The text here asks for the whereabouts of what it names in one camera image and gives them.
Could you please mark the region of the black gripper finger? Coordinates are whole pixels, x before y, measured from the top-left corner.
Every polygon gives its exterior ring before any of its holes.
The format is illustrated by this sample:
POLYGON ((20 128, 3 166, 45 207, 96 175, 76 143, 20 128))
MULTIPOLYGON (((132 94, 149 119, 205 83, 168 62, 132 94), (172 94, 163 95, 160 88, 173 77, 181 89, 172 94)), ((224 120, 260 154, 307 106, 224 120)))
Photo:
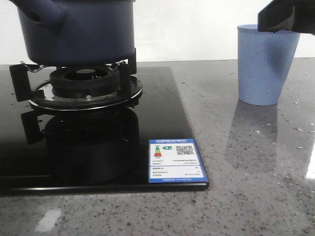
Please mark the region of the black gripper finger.
POLYGON ((261 32, 289 30, 297 33, 315 33, 314 0, 273 0, 257 17, 261 32))

